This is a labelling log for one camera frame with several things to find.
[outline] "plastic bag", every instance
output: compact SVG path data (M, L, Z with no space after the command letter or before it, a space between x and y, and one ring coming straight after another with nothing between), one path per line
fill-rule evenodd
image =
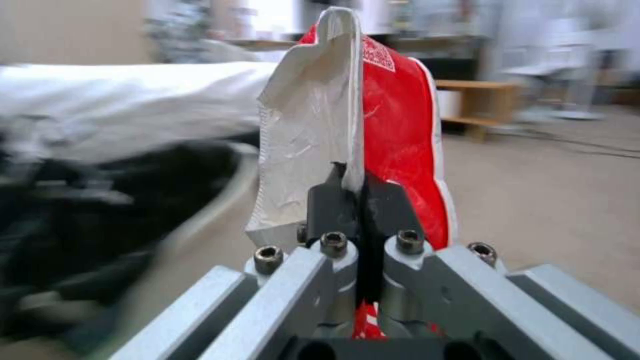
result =
M358 19L344 8L325 11L300 42L259 99L260 190L247 225L253 242L296 245L307 191L324 182L331 161L348 164L342 186L356 193L364 167L401 184L434 249L456 241L429 71L361 35Z

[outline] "red bag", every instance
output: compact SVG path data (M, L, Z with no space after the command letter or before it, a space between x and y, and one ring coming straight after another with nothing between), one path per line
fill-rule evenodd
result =
M316 42L316 26L300 40ZM365 168L404 187L434 249L457 236L444 183L433 78L419 60L362 37Z

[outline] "black fabric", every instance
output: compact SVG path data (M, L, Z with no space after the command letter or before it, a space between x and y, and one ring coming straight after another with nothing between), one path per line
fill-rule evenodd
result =
M20 300L55 291L113 312L160 241L222 191L240 156L203 140L96 165L14 164L0 154L0 336L97 343L107 327L39 318Z

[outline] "white wall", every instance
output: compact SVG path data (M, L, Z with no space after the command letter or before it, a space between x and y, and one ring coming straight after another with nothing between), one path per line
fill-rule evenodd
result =
M0 61L150 62L144 0L0 0Z
M506 5L501 24L501 51L510 47L531 45L540 34L541 26L557 15L556 5L563 0L503 0ZM640 0L622 0L618 24L608 30L593 33L597 49L624 49L620 64L623 70L640 71Z

